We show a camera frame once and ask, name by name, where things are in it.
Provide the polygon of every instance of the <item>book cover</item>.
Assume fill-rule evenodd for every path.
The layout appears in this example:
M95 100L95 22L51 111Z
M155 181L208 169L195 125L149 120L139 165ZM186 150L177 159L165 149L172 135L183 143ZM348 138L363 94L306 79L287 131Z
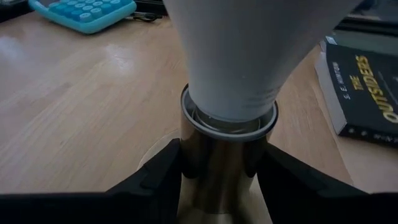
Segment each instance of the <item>book cover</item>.
M327 44L316 64L338 135L398 146L398 57Z

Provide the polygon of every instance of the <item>stainless steel cup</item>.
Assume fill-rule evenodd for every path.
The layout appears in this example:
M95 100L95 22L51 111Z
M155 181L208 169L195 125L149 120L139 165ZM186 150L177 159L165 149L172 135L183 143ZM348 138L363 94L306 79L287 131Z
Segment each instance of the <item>stainless steel cup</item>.
M226 123L202 113L182 92L183 184L179 223L252 223L241 207L264 144L277 121L277 105L253 121Z

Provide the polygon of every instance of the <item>desk surface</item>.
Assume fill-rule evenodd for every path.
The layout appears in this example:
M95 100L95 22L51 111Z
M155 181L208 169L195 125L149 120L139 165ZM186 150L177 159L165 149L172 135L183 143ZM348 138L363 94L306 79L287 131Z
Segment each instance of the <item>desk surface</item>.
M334 134L318 54L279 93L271 142L360 189L398 191L398 150ZM0 193L106 190L179 127L187 69L168 19L81 35L30 13L1 24L0 67Z

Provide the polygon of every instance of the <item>blue calculator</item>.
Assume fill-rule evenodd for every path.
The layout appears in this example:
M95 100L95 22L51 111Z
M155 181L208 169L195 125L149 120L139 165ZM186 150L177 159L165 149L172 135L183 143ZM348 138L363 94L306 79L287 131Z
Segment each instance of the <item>blue calculator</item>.
M63 26L93 34L131 15L137 4L132 0L29 0L38 13Z

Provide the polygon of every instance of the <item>calculator button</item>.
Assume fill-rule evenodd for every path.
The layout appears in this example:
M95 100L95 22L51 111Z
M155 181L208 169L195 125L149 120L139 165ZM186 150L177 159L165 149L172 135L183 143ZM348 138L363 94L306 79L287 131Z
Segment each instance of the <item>calculator button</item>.
M69 1L68 3L67 3L67 5L68 6L73 6L73 5L75 5L77 2L76 1Z
M113 9L119 9L122 6L122 3L120 2L120 0L112 0L111 5L113 7Z
M59 5L57 7L55 7L55 12L62 14L63 10L66 8L66 5Z
M74 20L76 20L76 21L79 21L80 20L80 14L82 14L83 13L83 11L82 10L75 10L75 11L73 11L72 13L71 13L71 15L72 15L72 19L74 19Z
M75 10L73 7L67 7L63 10L63 15L66 17L71 17L73 10Z
M83 12L89 12L93 8L94 8L93 6L85 6L85 7L82 8L82 10L83 10Z
M93 17L91 16L91 13L85 12L80 15L80 21L82 22L91 22L93 20Z
M49 4L49 9L50 9L50 11L55 12L55 8L56 8L57 6L59 6L59 5L60 5L60 4L57 3L57 2L53 2L53 3Z
M99 7L100 5L102 5L103 3L102 2L94 2L93 3L93 6L94 7Z
M84 3L78 3L78 4L75 5L75 8L81 9L81 8L83 8L85 6L86 6L86 4L84 4Z
M102 10L100 8L94 8L91 11L91 15L93 15L94 18L99 18L102 16Z
M102 4L101 9L104 14L112 12L112 6L110 4Z

